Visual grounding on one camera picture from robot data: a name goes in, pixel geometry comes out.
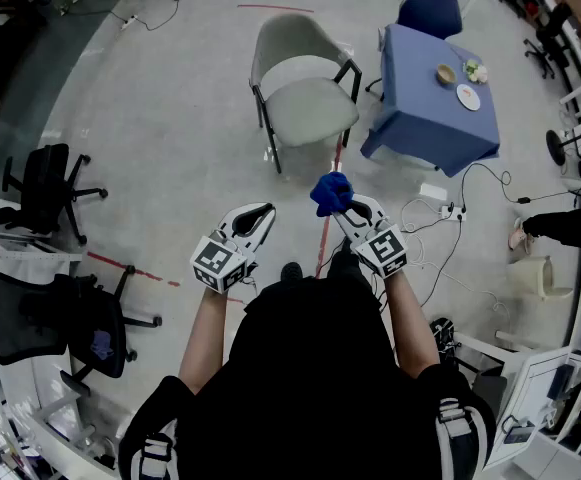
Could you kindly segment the white metal rack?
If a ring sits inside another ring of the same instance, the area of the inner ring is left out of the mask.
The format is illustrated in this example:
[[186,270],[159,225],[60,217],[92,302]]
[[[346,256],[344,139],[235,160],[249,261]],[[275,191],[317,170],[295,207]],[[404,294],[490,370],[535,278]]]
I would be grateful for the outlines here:
[[[70,274],[81,259],[25,231],[0,227],[0,272],[18,280],[47,284]],[[96,460],[105,454],[105,444],[94,426],[81,422],[79,396],[62,382],[61,374],[71,370],[67,352],[0,365],[0,451],[13,452],[33,480],[39,478],[33,452],[52,468],[51,480],[120,480]]]

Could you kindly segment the blue upholstered chair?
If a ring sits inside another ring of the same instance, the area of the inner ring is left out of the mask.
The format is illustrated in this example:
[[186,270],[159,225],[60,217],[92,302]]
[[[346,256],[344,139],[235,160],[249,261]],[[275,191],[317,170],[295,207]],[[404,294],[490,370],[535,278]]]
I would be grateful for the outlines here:
[[395,107],[401,97],[423,98],[438,81],[439,64],[456,74],[461,61],[447,39],[462,29],[457,0],[403,0],[396,22],[379,33],[381,102]]

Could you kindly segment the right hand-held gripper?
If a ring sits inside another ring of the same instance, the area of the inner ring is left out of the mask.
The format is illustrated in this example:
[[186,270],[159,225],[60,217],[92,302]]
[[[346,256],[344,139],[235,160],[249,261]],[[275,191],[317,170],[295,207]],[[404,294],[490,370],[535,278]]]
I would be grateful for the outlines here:
[[[333,214],[360,261],[382,279],[387,279],[407,264],[405,239],[377,200],[369,196],[355,194],[351,209]],[[374,231],[366,241],[366,234]]]

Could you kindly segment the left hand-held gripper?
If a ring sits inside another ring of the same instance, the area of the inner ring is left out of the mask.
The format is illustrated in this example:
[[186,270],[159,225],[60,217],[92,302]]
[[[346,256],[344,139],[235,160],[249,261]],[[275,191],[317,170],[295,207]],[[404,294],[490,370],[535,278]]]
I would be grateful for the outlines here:
[[265,242],[276,218],[266,202],[230,210],[209,236],[203,236],[191,257],[196,280],[217,293],[227,293],[258,266],[256,251]]

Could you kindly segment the table with blue tablecloth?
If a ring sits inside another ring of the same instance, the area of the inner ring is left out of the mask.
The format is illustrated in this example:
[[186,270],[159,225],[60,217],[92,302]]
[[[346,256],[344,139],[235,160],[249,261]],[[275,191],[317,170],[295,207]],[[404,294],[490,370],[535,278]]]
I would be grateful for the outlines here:
[[[457,82],[442,85],[435,81],[423,98],[401,97],[395,107],[382,103],[361,147],[364,157],[371,157],[385,146],[398,154],[425,160],[453,177],[476,161],[498,156],[500,136],[490,88],[471,83],[463,72],[466,60],[481,58],[450,44],[454,57],[461,61],[456,71]],[[478,111],[469,111],[459,102],[458,84],[476,90],[481,100]]]

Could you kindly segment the white shelf unit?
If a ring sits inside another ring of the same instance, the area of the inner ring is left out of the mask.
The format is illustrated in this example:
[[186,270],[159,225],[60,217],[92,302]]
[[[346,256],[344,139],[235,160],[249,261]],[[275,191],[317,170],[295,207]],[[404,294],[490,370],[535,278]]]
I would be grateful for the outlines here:
[[534,441],[565,454],[581,469],[581,287],[573,328],[565,347],[549,350],[531,340],[498,331],[517,346],[520,369],[500,411],[489,467],[528,451]]

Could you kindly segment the small green plant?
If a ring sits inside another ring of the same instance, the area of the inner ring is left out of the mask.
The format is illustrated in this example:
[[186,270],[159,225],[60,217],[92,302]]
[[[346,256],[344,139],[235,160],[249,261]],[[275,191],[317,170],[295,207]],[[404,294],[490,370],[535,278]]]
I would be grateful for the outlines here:
[[487,68],[475,59],[463,63],[463,72],[471,83],[484,85],[488,82]]

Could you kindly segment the blue wiping cloth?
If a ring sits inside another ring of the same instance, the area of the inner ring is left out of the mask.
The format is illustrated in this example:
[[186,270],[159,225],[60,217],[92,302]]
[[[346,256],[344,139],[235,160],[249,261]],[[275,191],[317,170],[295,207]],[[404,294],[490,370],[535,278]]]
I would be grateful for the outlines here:
[[316,215],[320,218],[346,212],[353,200],[354,191],[347,177],[337,171],[323,175],[310,192],[317,204]]

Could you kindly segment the black mesh office chair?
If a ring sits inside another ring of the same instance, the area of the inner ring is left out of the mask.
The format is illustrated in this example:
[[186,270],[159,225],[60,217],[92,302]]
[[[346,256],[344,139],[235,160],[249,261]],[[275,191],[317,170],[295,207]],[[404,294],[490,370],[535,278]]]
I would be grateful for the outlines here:
[[10,187],[20,192],[20,209],[5,223],[6,229],[23,227],[32,233],[48,235],[60,230],[59,217],[65,211],[72,231],[80,245],[87,243],[76,222],[72,203],[89,195],[108,197],[104,188],[76,189],[75,184],[83,164],[91,161],[89,155],[80,154],[68,177],[66,168],[69,156],[67,144],[47,145],[28,155],[23,180],[12,175],[13,157],[7,158],[2,178],[2,190]]
[[70,374],[60,372],[72,391],[88,397],[84,379],[97,371],[119,378],[137,352],[127,347],[128,326],[157,328],[162,318],[126,317],[121,297],[133,266],[125,268],[113,293],[106,292],[94,275],[57,274],[49,284],[20,281],[0,272],[0,365],[39,356],[69,352],[84,364]]

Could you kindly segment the person's right forearm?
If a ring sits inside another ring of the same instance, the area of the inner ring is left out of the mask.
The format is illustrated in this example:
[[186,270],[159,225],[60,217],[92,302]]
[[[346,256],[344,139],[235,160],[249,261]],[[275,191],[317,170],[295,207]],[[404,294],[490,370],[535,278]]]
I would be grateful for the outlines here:
[[433,333],[402,270],[385,280],[385,289],[397,362],[405,373],[417,378],[440,363]]

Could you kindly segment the cream plastic stool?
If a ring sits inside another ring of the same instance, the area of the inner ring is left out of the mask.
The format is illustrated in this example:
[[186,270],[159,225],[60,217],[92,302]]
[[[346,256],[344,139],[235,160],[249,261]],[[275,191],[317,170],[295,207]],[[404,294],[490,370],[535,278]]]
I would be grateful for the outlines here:
[[514,290],[542,300],[565,299],[573,289],[554,285],[554,269],[551,258],[526,257],[507,266],[507,276]]

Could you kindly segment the person's left forearm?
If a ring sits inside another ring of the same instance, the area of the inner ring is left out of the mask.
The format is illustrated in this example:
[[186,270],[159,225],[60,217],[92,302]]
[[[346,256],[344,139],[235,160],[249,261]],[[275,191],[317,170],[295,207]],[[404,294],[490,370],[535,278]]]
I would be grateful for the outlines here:
[[223,365],[227,302],[226,294],[204,290],[178,374],[194,394]]

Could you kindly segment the person's black-clothed body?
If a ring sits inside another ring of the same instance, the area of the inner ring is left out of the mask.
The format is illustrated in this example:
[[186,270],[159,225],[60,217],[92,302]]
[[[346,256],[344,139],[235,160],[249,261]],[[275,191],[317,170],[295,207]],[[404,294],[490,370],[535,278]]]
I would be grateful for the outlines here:
[[122,480],[473,480],[495,419],[459,371],[417,378],[343,246],[322,279],[291,262],[245,309],[197,394],[166,376],[120,443]]

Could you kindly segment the white plate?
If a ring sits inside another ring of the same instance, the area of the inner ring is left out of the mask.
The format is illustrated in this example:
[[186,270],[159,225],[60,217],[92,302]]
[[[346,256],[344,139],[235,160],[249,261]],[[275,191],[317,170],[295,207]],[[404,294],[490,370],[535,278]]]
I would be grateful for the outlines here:
[[459,102],[469,111],[476,112],[481,107],[481,100],[476,90],[467,84],[458,84],[456,95]]

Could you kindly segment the grey upholstered armchair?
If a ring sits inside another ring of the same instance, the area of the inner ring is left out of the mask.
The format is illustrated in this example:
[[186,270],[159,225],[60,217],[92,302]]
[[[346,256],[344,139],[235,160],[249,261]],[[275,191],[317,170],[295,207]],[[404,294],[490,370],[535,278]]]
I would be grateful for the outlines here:
[[[281,63],[300,57],[327,60],[339,70],[332,78],[292,81],[265,97],[261,91],[264,77]],[[297,148],[334,136],[341,138],[343,146],[348,144],[350,131],[359,120],[361,78],[352,56],[313,18],[285,13],[264,22],[257,36],[249,87],[278,173],[282,172],[279,144]]]

